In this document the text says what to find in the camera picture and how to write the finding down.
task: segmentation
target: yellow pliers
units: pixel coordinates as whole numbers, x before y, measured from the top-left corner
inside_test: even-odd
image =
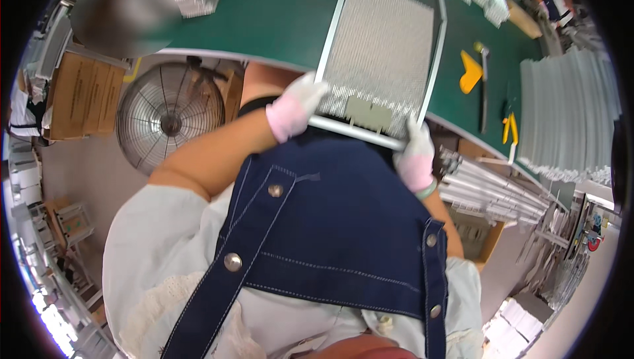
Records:
[[[509,117],[504,117],[502,120],[504,124],[504,131],[502,133],[502,143],[506,144],[509,139],[509,128],[511,129],[511,133],[513,134],[513,142],[511,143],[511,153],[509,154],[509,165],[513,163],[515,160],[515,148],[517,147],[517,142],[519,141],[517,137],[517,122],[515,120],[515,113],[511,112]]]

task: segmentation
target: mesh filter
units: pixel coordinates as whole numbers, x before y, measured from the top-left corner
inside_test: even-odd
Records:
[[[392,110],[384,133],[405,138],[423,105],[434,10],[416,0],[345,0],[323,79],[332,93],[318,109],[344,118],[355,96]]]

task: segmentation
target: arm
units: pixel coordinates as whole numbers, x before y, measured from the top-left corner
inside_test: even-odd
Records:
[[[427,211],[429,211],[429,214],[432,215],[432,218],[444,221],[442,229],[445,234],[447,234],[447,257],[464,259],[465,252],[462,249],[460,235],[458,235],[456,226],[453,224],[453,220],[449,216],[442,199],[440,199],[438,189],[434,189],[432,194],[430,194],[429,197],[424,198],[422,202],[423,205],[425,205],[425,208],[427,208]]]
[[[235,181],[242,162],[305,131],[308,117],[328,91],[306,73],[268,105],[181,146],[159,165],[149,184],[180,187],[210,201]]]
[[[432,176],[432,161],[434,160],[434,144],[429,135],[427,124],[420,128],[416,121],[410,119],[407,124],[409,143],[402,154],[394,155],[394,165],[401,180],[407,188],[418,198],[422,198],[423,205],[436,220],[444,222],[442,228],[447,234],[447,256],[465,258],[460,235],[444,206],[438,189],[434,189],[425,196],[426,189],[434,183]]]
[[[181,146],[148,183],[190,189],[210,201],[235,181],[247,156],[276,144],[264,109],[255,110]]]

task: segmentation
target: hammer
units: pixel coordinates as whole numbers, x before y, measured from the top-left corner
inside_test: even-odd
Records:
[[[489,98],[486,94],[486,81],[489,76],[486,68],[486,60],[489,57],[489,49],[480,42],[474,43],[474,50],[482,56],[482,93],[480,94],[480,133],[486,133],[486,111]]]

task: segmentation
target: aluminum frame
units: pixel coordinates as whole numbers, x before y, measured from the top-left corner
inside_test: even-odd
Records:
[[[321,58],[317,67],[317,73],[315,75],[315,82],[318,83],[323,79],[323,73],[326,69],[326,63],[330,55],[330,49],[332,48],[332,42],[337,32],[337,25],[339,18],[341,17],[341,10],[343,9],[345,0],[337,0],[335,11],[330,22],[328,34],[326,35],[326,41],[321,51]],[[432,68],[429,71],[427,79],[427,87],[425,88],[423,105],[418,113],[418,119],[416,120],[418,126],[422,126],[425,120],[425,113],[429,106],[432,92],[434,91],[434,84],[436,83],[436,77],[438,75],[438,68],[440,66],[440,58],[442,57],[442,48],[444,46],[444,38],[447,32],[447,9],[444,0],[438,0],[440,8],[440,29],[438,31],[438,39],[436,40],[436,49],[434,50],[434,58],[432,60]],[[308,119],[308,125],[321,128],[326,131],[340,133],[355,139],[360,139],[365,142],[373,143],[382,147],[387,147],[395,151],[402,151],[406,142],[394,139],[392,137],[381,135],[380,133],[372,132],[364,128],[353,126],[348,123],[342,123],[334,119],[313,115]]]

